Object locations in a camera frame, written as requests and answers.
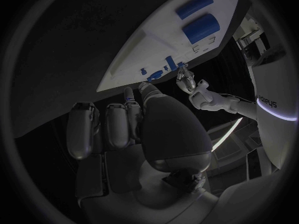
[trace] glowing led strip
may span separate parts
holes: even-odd
[[[283,116],[281,116],[281,115],[278,115],[278,114],[276,114],[276,113],[274,113],[274,112],[268,110],[267,108],[265,108],[265,107],[260,103],[260,101],[259,101],[258,98],[257,98],[257,103],[258,103],[259,107],[261,107],[264,111],[267,111],[268,113],[274,115],[274,116],[277,117],[277,118],[281,118],[281,119],[289,120],[289,121],[296,121],[296,120],[297,120],[297,118],[283,117]]]
[[[227,137],[235,130],[241,120],[242,118],[238,119],[237,122],[235,122],[235,124],[229,129],[229,131],[213,146],[212,152],[218,148],[224,142],[224,140],[227,139]]]

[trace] cable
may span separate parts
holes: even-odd
[[[250,103],[256,103],[256,102],[254,102],[254,101],[249,101],[249,100],[247,100],[247,99],[245,99],[245,98],[242,98],[242,97],[239,97],[239,96],[234,96],[234,95],[231,95],[231,94],[225,94],[225,93],[218,93],[218,94],[220,94],[220,95],[227,95],[227,96],[233,96],[233,97],[237,97],[237,98],[243,99],[243,100],[245,100],[245,101],[248,101],[248,102],[250,102]]]

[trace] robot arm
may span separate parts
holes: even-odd
[[[182,67],[179,70],[176,80],[177,85],[189,94],[189,100],[199,110],[218,111],[224,109],[229,113],[239,113],[251,119],[257,120],[256,104],[240,101],[238,98],[229,96],[223,97],[216,92],[207,90],[209,84],[201,80],[195,87],[194,75]]]

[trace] blue light strip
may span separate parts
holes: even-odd
[[[296,117],[295,117],[295,118],[288,118],[288,117],[284,117],[284,116],[278,115],[278,114],[276,114],[276,113],[274,113],[274,112],[268,110],[267,108],[265,108],[265,107],[260,103],[259,98],[257,98],[257,103],[258,103],[259,107],[261,107],[264,111],[266,111],[266,112],[268,112],[268,113],[274,115],[274,116],[277,117],[277,118],[281,118],[281,119],[288,120],[288,121],[296,121],[296,120],[297,120]]]

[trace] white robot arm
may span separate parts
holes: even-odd
[[[257,120],[255,103],[243,102],[233,96],[223,97],[216,92],[209,91],[207,90],[209,84],[205,80],[201,80],[195,87],[194,75],[185,66],[180,68],[176,83],[189,94],[190,102],[199,110],[218,111],[224,109],[229,113],[239,113]]]

